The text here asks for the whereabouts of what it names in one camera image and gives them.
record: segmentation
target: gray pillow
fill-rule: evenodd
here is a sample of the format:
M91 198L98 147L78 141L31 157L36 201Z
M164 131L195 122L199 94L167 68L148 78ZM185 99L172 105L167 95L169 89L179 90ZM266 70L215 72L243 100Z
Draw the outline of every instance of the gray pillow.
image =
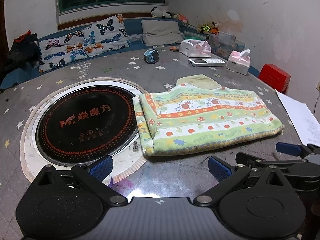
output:
M176 21L142 20L141 24L147 46L181 43L183 40Z

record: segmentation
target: white electronic device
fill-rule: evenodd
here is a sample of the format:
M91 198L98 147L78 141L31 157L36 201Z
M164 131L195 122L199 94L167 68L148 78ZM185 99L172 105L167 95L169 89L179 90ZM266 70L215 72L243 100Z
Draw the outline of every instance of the white electronic device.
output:
M226 64L219 58L191 58L188 61L194 67L222 67Z

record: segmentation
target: orange butterfly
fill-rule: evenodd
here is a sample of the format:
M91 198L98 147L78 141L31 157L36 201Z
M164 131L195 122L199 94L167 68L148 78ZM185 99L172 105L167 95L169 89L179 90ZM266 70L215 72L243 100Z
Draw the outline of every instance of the orange butterfly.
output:
M92 47L87 47L85 48L85 50L89 53L93 52L94 50L98 50L98 49L103 49L103 46L101 45L101 42L98 42L97 44L95 44L94 46Z
M118 14L118 15L116 15L116 17L118 18L118 20L119 20L119 23L123 23L123 18L122 18L122 15L121 14Z
M75 49L83 49L82 43L78 43L78 45L72 46L67 46L67 52L73 51Z

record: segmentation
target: wooden trim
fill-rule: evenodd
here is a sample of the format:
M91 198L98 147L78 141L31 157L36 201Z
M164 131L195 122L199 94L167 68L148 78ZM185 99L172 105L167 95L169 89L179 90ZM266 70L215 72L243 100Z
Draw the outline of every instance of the wooden trim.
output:
M75 27L78 25L85 25L93 22L99 22L114 15L116 14L113 13L113 14L99 15L99 16L80 19L80 20L75 20L72 22L62 23L58 25L58 30L63 30L63 29ZM145 17L151 17L151 12L122 13L122 16L124 19L125 18L145 18Z
M0 0L0 26L0 66L2 66L9 52L4 22L4 0Z

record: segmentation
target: black round cooktop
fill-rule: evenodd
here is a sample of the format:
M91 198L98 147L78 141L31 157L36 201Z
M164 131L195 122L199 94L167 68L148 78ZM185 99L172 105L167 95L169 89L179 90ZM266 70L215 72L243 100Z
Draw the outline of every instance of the black round cooktop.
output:
M63 166L116 153L137 134L134 96L119 87L94 86L62 97L38 124L40 153Z

